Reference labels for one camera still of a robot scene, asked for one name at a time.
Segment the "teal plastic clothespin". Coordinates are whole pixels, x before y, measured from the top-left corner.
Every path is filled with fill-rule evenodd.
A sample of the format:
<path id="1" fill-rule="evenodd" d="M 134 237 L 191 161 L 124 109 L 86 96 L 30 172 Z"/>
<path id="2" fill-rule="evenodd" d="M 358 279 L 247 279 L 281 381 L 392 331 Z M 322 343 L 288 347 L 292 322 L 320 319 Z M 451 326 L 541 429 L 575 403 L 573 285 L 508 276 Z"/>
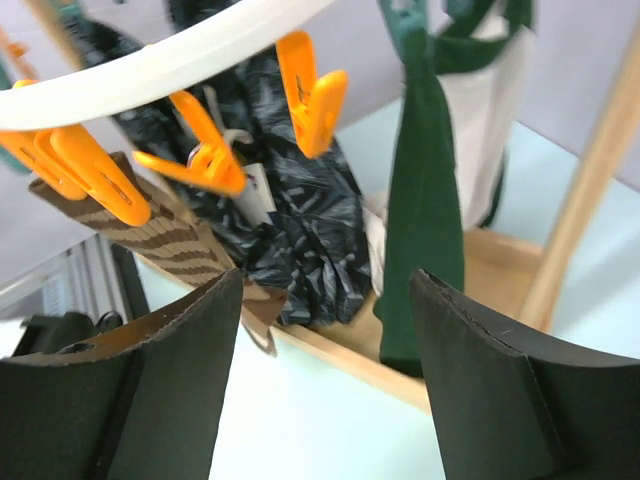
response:
<path id="1" fill-rule="evenodd" d="M 425 0 L 379 0 L 378 5 L 400 59 L 404 57 L 405 41 L 410 35 L 418 32 L 422 39 L 428 38 L 428 8 Z"/>

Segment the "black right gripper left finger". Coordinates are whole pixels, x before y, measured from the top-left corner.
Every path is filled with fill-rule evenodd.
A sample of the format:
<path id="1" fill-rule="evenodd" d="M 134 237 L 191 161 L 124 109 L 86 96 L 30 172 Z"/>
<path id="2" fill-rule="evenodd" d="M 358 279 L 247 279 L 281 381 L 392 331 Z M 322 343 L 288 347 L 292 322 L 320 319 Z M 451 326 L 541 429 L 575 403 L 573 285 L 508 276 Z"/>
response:
<path id="1" fill-rule="evenodd" d="M 205 479 L 243 294 L 230 270 L 56 354 L 1 362 L 5 479 Z"/>

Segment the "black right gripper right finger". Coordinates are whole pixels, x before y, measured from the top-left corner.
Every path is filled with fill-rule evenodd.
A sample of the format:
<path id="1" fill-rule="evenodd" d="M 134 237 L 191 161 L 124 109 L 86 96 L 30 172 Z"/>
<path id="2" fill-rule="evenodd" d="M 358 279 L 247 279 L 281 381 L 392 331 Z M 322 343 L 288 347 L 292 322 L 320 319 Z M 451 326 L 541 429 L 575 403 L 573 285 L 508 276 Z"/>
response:
<path id="1" fill-rule="evenodd" d="M 639 363 L 481 305 L 423 270 L 409 295 L 449 479 L 635 479 Z"/>

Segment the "white plastic clip hanger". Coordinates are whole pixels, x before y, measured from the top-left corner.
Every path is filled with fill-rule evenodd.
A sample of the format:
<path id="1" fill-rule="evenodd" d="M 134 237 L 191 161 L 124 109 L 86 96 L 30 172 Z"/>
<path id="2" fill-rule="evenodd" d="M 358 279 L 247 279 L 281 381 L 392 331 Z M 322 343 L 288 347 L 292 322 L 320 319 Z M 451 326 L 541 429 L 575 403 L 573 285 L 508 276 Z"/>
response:
<path id="1" fill-rule="evenodd" d="M 330 0 L 240 1 L 133 54 L 1 93 L 1 127 L 32 131 L 137 108 L 214 76 L 274 44 Z"/>

